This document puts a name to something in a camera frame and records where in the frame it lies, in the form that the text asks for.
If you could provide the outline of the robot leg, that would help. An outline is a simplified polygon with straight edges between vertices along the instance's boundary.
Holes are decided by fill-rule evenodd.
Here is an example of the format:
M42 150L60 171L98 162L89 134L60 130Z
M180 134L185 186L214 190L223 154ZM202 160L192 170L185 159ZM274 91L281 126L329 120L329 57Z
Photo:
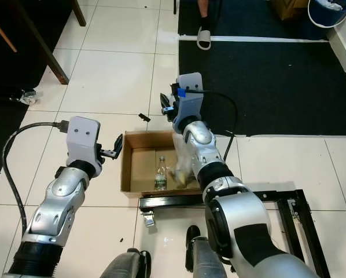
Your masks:
M100 278L150 278L151 267L149 252L129 248L109 263Z
M224 264L207 236L202 236L197 225L191 225L186 232L185 268L193 278L227 278Z

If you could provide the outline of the black metal dolly frame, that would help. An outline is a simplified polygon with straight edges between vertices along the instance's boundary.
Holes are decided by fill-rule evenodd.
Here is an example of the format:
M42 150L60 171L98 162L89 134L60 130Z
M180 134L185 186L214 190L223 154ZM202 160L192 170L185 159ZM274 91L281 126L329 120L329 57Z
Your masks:
M286 236L289 252L305 261L304 249L301 243L306 244L310 252L311 265L320 278L330 278L329 268L324 257L318 233L314 226L310 204L306 201L301 189L294 191L257 191L256 195L263 202L274 202L281 217L282 233ZM202 194L181 194L170 196L141 196L139 209L154 210L158 207L194 207L202 206Z

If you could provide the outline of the clear plastic bag yellow scrap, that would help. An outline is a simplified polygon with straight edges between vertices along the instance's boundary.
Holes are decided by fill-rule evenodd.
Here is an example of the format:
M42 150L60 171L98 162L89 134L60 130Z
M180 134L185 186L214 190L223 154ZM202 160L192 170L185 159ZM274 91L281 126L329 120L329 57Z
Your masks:
M195 180L191 163L192 156L187 149L186 143L184 143L183 135L173 133L171 138L176 151L176 165L171 169L170 174L178 184L178 188L183 189Z

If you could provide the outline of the grey slipper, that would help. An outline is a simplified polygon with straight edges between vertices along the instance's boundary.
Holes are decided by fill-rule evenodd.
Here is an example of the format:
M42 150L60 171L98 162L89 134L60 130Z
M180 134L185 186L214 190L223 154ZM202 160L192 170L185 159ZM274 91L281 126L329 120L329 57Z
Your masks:
M212 47L212 32L208 27L199 27L196 45L200 50L210 50Z

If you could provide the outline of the clear plastic bottle green label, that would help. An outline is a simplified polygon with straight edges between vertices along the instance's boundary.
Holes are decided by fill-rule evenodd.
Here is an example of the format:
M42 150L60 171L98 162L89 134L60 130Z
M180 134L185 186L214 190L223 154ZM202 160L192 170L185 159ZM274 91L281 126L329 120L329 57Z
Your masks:
M168 167L166 167L165 156L160 156L157 162L156 174L154 177L154 189L155 191L167 190L167 175Z

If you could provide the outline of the dark wooden furniture leg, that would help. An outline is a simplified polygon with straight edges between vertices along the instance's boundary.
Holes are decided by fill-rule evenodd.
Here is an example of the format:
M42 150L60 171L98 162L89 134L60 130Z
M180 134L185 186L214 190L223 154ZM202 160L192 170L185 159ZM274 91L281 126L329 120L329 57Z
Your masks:
M12 6L12 16L19 21L19 26L23 34L28 35L31 45L36 49L36 52L39 53L39 56L45 61L47 66L50 67L60 84L69 84L69 77L67 77L67 74L64 72L64 69L62 69L57 59L54 58L53 53L49 50L44 38L41 36L38 29L36 29L35 23L28 16L22 3L20 3L19 0L9 0L9 5Z

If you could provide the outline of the cardboard box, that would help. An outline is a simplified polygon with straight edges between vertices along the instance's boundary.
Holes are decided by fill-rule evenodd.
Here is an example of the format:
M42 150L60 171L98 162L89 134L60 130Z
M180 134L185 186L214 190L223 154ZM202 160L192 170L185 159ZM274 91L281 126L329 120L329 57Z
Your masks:
M171 174L175 170L176 151L172 130L127 131L123 135L120 154L120 191L130 197L170 196L201 194L195 180L180 185L175 178L166 178L166 189L155 188L154 178L158 169L158 159L165 157L165 166Z

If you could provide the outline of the silver dolly caster wheel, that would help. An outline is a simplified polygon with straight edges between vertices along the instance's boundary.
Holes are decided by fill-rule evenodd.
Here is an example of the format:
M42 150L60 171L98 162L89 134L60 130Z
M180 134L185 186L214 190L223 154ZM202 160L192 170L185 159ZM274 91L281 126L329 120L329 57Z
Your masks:
M144 225L147 228L152 228L156 225L154 220L154 210L140 209L139 212L141 212L141 217L143 217Z

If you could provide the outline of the large black floor mat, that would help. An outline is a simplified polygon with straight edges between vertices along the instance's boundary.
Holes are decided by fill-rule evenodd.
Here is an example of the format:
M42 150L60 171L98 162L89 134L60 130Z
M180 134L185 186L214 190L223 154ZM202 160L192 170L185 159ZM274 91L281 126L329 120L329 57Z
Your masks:
M180 0L179 72L200 72L203 121L218 134L346 137L346 74L329 42L302 42L270 0L209 0L210 50L195 42L196 0Z

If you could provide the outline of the robot right leg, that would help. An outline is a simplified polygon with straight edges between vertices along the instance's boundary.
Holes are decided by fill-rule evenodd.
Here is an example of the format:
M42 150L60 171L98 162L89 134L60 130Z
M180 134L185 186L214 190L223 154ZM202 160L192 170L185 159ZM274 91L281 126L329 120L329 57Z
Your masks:
M193 278L227 278L224 264L207 236L202 236L197 225L191 225L186 232L185 268Z

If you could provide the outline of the blue bucket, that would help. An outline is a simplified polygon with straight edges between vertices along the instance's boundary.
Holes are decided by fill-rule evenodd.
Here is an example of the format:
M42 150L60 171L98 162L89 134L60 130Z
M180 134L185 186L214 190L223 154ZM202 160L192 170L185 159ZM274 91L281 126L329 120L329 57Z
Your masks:
M310 0L307 16L319 28L334 28L346 19L346 0Z

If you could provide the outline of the brown cardboard carton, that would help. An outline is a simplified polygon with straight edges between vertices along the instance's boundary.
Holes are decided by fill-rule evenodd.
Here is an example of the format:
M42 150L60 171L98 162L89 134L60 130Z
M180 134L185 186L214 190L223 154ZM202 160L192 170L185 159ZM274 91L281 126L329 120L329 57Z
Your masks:
M270 0L279 20L299 19L306 12L310 0Z

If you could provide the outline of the robot left leg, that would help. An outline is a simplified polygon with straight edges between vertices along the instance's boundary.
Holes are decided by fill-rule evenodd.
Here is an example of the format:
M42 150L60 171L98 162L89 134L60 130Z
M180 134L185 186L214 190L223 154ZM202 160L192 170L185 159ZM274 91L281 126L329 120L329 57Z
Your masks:
M149 252L129 248L109 263L100 278L150 278L151 267Z

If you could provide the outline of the person's lower leg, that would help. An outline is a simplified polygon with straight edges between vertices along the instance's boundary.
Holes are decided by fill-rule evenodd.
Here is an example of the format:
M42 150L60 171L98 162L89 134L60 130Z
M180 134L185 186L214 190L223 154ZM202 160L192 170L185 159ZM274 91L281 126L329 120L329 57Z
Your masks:
M197 7L200 13L199 26L202 30L211 29L211 21L208 18L208 3L209 0L197 0Z

